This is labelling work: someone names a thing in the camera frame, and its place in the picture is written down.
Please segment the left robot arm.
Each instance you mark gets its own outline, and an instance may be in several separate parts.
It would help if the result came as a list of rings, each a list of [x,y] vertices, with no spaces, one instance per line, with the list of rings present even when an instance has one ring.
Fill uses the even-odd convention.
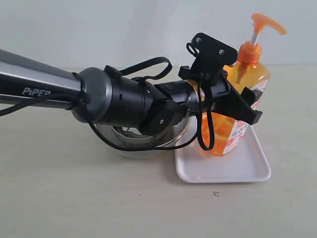
[[[182,80],[151,84],[149,76],[127,75],[164,57],[126,70],[111,66],[68,72],[7,51],[0,53],[0,101],[7,105],[2,116],[28,106],[70,110],[83,123],[133,127],[156,135],[184,118],[215,111],[253,125],[262,115],[252,109],[253,91],[239,94],[226,74],[204,75],[182,67]]]

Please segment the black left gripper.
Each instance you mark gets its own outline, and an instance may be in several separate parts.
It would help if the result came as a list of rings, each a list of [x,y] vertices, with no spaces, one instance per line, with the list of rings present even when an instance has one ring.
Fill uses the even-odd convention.
[[[256,124],[262,112],[252,109],[252,105],[262,96],[261,90],[245,87],[240,94],[227,80],[228,73],[221,70],[218,75],[197,71],[188,65],[181,66],[178,76],[191,83],[197,94],[197,113],[215,112],[217,114]]]

